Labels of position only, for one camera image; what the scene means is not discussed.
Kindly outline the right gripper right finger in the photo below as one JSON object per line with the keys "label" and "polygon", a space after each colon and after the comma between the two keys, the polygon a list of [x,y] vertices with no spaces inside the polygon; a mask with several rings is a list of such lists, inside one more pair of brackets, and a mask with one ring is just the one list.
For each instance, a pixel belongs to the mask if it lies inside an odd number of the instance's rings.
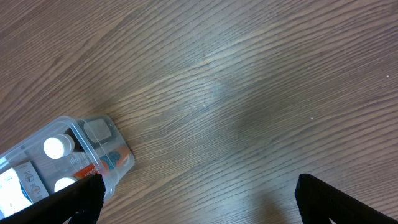
{"label": "right gripper right finger", "polygon": [[310,174],[299,175],[295,199],[304,224],[397,224]]}

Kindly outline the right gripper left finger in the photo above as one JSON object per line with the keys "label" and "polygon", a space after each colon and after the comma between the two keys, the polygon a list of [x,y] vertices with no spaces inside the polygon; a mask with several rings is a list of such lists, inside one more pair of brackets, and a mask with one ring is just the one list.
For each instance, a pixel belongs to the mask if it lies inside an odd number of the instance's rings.
{"label": "right gripper left finger", "polygon": [[101,174],[88,177],[1,220],[1,224],[96,224],[106,187]]}

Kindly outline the orange bottle white cap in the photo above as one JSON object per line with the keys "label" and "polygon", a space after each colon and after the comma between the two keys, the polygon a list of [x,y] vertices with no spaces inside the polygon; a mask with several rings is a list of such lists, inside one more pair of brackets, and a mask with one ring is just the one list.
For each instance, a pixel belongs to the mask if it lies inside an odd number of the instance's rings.
{"label": "orange bottle white cap", "polygon": [[104,166],[104,171],[100,172],[93,163],[82,168],[75,174],[67,177],[62,177],[56,181],[54,185],[54,192],[68,187],[74,184],[80,179],[83,179],[91,174],[102,174],[103,176],[108,175],[111,171],[115,171],[117,168],[125,166],[130,160],[130,150],[126,146],[120,146],[117,149],[109,152],[105,156],[100,157],[100,164]]}

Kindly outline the black bottle white cap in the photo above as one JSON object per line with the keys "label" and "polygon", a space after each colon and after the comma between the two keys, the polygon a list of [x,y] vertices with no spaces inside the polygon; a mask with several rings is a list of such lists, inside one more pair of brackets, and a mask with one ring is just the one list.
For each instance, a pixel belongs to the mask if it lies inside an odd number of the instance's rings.
{"label": "black bottle white cap", "polygon": [[47,138],[43,143],[43,150],[51,159],[61,159],[72,154],[85,153],[83,146],[71,128]]}

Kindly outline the white medicine box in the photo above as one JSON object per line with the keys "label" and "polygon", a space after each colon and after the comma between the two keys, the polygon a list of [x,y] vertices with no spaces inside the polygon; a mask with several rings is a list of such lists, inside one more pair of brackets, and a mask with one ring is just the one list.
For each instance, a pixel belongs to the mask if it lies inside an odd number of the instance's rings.
{"label": "white medicine box", "polygon": [[37,203],[49,193],[31,162],[1,174],[1,219]]}

